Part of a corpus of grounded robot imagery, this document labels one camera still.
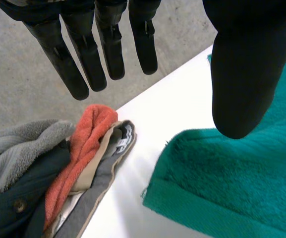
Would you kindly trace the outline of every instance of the finger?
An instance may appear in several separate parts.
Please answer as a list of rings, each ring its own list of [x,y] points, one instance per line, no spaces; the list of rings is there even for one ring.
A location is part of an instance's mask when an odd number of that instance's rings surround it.
[[[24,24],[36,37],[72,96],[77,100],[86,99],[89,89],[63,41],[59,17],[36,25]]]
[[[63,2],[67,10],[61,16],[91,89],[95,92],[102,91],[107,86],[107,80],[101,65],[98,46],[92,34],[94,1],[87,0],[86,3],[89,4],[84,6],[86,8],[78,12],[73,12],[71,6],[73,3],[79,5],[80,1],[70,2],[69,5]]]
[[[129,20],[139,63],[145,74],[153,74],[158,68],[152,18],[160,3],[161,0],[129,0]]]
[[[124,77],[125,68],[122,56],[122,35],[118,23],[126,9],[127,1],[96,1],[96,23],[110,78],[118,80]]]
[[[248,9],[247,18],[255,18],[257,14]],[[222,134],[242,138],[271,105],[286,63],[286,1],[264,11],[259,19],[245,22],[235,17],[238,25],[228,21],[225,28],[223,17],[218,20],[212,9],[207,14],[219,29],[211,61],[214,122]]]

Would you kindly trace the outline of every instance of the gray floor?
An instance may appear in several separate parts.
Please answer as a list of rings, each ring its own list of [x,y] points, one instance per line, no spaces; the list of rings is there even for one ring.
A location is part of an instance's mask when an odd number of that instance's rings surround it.
[[[201,0],[163,0],[153,22],[159,70],[151,76],[141,71],[126,11],[120,23],[125,77],[120,81],[108,79],[106,90],[92,92],[79,102],[70,96],[24,25],[0,10],[0,126],[45,118],[77,122],[89,104],[117,109],[210,46],[216,34]],[[95,27],[93,32],[99,42]],[[63,33],[76,59],[65,29]],[[103,59],[101,46],[99,52]],[[104,60],[102,63],[107,72]]]

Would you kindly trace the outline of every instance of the gray towel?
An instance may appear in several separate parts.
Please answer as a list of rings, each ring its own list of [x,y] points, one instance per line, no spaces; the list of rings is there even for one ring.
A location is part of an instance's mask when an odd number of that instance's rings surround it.
[[[14,184],[34,160],[71,136],[69,121],[40,120],[0,129],[0,192]]]

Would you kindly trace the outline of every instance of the white surface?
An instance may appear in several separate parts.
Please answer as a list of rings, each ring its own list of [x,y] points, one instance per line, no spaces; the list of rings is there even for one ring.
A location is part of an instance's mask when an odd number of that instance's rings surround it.
[[[177,133],[214,127],[207,60],[212,47],[121,107],[119,120],[136,127],[137,141],[119,168],[82,238],[207,238],[142,205],[158,156]]]

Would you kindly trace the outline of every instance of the black glove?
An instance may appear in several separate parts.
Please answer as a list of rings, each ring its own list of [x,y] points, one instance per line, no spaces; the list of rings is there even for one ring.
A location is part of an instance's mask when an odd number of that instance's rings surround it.
[[[136,50],[146,74],[152,74],[157,70],[152,18],[160,1],[129,2]],[[126,7],[127,0],[0,0],[0,8],[14,20],[23,21],[36,37],[68,90],[77,100],[87,98],[89,89],[62,38],[59,15],[67,27],[91,89],[98,92],[106,88],[107,81],[92,35],[94,15],[110,78],[118,80],[125,74],[122,36],[118,23]]]
[[[213,119],[242,138],[273,101],[286,63],[286,0],[203,0],[217,29],[211,59]]]

